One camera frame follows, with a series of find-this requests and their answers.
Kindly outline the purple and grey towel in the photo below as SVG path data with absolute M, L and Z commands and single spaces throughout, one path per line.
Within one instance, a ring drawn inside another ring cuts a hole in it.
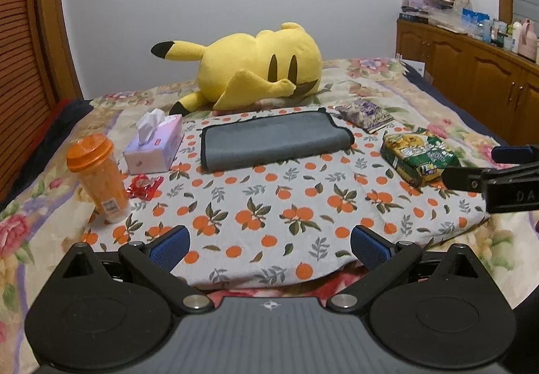
M 227 171 L 331 154 L 353 143 L 353 133 L 326 110 L 306 110 L 208 126 L 200 160 L 206 172 Z

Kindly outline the orange print white cloth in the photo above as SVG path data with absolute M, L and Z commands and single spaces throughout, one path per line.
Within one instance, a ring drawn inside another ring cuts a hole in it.
M 382 133 L 353 128 L 348 150 L 227 172 L 202 169 L 201 134 L 188 121 L 172 169 L 154 199 L 110 224 L 93 216 L 82 236 L 97 252 L 150 242 L 175 226 L 190 248 L 175 274 L 201 288 L 294 285 L 354 259 L 350 235 L 364 225 L 391 242 L 438 244 L 484 223 L 477 194 L 436 183 L 415 189 L 382 158 Z

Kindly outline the red candy wrapper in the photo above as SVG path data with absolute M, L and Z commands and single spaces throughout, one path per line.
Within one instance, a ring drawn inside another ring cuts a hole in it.
M 146 174 L 139 174 L 132 179 L 127 188 L 127 194 L 132 199 L 150 201 L 162 183 L 163 176 L 149 177 Z

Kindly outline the brown wooden sideboard cabinet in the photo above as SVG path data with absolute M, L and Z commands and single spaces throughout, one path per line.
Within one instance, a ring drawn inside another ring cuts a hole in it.
M 513 145 L 538 143 L 538 65 L 429 24 L 397 21 L 395 52 L 426 64 L 446 100 Z

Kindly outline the green snack bag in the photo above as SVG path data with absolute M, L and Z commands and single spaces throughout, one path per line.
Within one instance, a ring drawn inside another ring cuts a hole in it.
M 423 187 L 438 179 L 446 168 L 461 165 L 443 139 L 423 128 L 415 132 L 386 133 L 380 154 L 414 187 Z

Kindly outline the orange plastic cup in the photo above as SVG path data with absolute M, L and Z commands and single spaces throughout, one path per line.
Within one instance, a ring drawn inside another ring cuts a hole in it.
M 98 212 L 110 223 L 129 213 L 129 198 L 113 151 L 113 142 L 97 133 L 74 142 L 67 152 L 68 169 L 78 176 Z

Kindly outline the pink tissue box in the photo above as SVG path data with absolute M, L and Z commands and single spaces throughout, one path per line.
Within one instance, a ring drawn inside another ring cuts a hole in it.
M 123 151 L 130 175 L 168 172 L 184 138 L 183 117 L 154 109 L 136 122 L 136 130 Z

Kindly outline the floral bed blanket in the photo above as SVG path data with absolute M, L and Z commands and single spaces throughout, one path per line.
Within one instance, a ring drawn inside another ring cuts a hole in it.
M 69 146 L 78 139 L 105 133 L 122 152 L 135 134 L 135 122 L 152 108 L 165 110 L 192 90 L 179 82 L 148 91 L 119 92 L 94 100 L 90 113 L 73 127 L 43 172 L 1 213 L 1 370 L 30 373 L 36 360 L 24 335 L 30 304 L 72 244 L 82 241 L 90 219 L 100 216 L 66 166 Z M 217 118 L 202 110 L 186 121 Z M 538 286 L 538 215 L 487 215 L 484 223 L 433 247 L 468 244 L 493 276 L 512 306 Z M 364 274 L 353 261 L 331 274 L 294 285 L 201 288 L 214 301 L 223 297 L 318 297 L 326 299 Z

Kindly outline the purple patterned snack packet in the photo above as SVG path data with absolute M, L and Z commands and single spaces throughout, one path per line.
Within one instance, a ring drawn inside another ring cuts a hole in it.
M 370 100 L 354 100 L 353 102 L 335 107 L 342 118 L 364 131 L 372 134 L 388 126 L 393 117 L 386 110 Z

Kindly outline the white paper sheet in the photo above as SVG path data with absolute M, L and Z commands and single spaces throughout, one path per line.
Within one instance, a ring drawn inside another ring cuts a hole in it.
M 424 62 L 417 61 L 417 60 L 405 60 L 405 59 L 400 59 L 399 61 L 406 68 L 407 72 L 410 72 L 413 69 L 421 77 L 425 76 L 426 64 Z

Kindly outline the white lotion bottle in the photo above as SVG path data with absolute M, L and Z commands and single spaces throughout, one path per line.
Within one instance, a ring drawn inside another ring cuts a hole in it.
M 517 54 L 522 32 L 522 23 L 515 21 L 512 23 L 512 52 Z

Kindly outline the blue plastic bottle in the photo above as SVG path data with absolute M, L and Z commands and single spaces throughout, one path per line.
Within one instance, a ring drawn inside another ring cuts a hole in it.
M 492 22 L 490 19 L 485 19 L 483 22 L 482 39 L 486 43 L 492 42 Z

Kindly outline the blue tissue pack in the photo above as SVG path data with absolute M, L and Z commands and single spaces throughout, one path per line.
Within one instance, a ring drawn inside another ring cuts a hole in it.
M 464 7 L 462 9 L 462 22 L 468 29 L 480 29 L 485 21 L 489 21 L 490 16 L 486 13 L 476 12 Z

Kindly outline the stack of books and papers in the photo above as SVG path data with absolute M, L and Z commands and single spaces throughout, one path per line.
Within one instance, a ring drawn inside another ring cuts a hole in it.
M 399 18 L 406 21 L 440 25 L 457 12 L 455 0 L 402 0 Z

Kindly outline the yellow Pikachu plush toy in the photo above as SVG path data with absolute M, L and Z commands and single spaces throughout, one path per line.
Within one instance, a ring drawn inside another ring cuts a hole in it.
M 298 23 L 255 36 L 235 33 L 208 46 L 183 41 L 159 42 L 151 53 L 164 60 L 197 61 L 197 90 L 171 109 L 186 116 L 204 106 L 214 111 L 243 110 L 271 99 L 303 99 L 318 90 L 322 53 Z

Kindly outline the brown slatted wardrobe door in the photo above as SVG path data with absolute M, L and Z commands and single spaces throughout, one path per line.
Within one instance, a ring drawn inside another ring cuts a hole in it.
M 1 0 L 1 194 L 63 100 L 82 96 L 61 0 Z

